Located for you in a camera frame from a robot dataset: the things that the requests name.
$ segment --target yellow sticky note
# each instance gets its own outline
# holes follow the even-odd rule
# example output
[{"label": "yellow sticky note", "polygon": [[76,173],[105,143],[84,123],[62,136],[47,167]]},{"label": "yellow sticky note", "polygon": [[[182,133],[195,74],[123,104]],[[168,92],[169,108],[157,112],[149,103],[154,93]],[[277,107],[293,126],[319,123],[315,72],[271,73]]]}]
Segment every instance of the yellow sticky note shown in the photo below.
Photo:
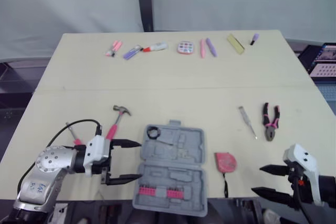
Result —
[{"label": "yellow sticky note", "polygon": [[229,36],[227,36],[227,40],[235,48],[237,53],[241,55],[244,52],[245,48],[241,45],[241,43],[239,43],[239,41],[235,38],[235,36],[230,34]]}]

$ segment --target black ring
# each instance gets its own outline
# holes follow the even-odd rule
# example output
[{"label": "black ring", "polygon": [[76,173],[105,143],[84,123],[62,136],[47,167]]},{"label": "black ring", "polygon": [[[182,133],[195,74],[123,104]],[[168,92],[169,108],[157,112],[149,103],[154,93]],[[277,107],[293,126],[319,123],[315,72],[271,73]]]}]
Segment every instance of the black ring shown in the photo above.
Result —
[{"label": "black ring", "polygon": [[[151,136],[151,131],[156,131],[156,135],[155,136]],[[150,126],[148,127],[147,129],[147,136],[150,138],[150,139],[157,139],[159,136],[161,135],[161,132],[160,132],[160,129],[158,127],[155,127],[155,126]]]}]

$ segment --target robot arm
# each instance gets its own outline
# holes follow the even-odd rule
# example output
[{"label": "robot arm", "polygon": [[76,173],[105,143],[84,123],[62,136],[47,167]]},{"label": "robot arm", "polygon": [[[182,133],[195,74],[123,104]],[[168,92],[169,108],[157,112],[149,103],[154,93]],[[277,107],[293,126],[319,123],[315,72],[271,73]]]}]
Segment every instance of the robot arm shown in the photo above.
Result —
[{"label": "robot arm", "polygon": [[111,150],[114,146],[137,147],[131,140],[110,140],[96,135],[88,144],[74,147],[50,146],[42,151],[32,172],[24,180],[13,210],[3,223],[44,223],[54,209],[56,198],[67,174],[101,174],[106,185],[126,184],[141,177],[139,174],[110,178]]},{"label": "robot arm", "polygon": [[327,202],[330,207],[336,208],[335,177],[321,176],[316,159],[299,144],[292,145],[285,150],[283,156],[283,161],[287,166],[266,165],[260,170],[273,175],[288,175],[288,181],[292,183],[293,196],[266,187],[252,188],[252,191],[270,201],[286,204],[295,210],[301,209],[309,223],[312,221],[303,208],[302,202],[314,203],[317,206],[322,206],[323,202]]}]

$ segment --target white curtain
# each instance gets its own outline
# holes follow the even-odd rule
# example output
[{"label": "white curtain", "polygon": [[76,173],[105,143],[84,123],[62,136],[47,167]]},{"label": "white curtain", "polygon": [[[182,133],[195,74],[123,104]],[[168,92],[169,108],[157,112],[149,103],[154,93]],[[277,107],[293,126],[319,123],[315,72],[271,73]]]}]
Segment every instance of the white curtain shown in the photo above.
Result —
[{"label": "white curtain", "polygon": [[336,40],[336,0],[153,0],[155,30],[279,29],[288,39]]},{"label": "white curtain", "polygon": [[49,58],[63,33],[138,31],[138,0],[0,0],[0,62]]}]

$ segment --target glue stick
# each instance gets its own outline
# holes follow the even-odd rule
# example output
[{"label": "glue stick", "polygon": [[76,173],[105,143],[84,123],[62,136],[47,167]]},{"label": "glue stick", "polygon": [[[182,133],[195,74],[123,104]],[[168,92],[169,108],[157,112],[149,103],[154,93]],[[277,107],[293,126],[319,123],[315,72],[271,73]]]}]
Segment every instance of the glue stick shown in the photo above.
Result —
[{"label": "glue stick", "polygon": [[143,49],[143,52],[159,51],[168,47],[166,42],[156,43]]}]

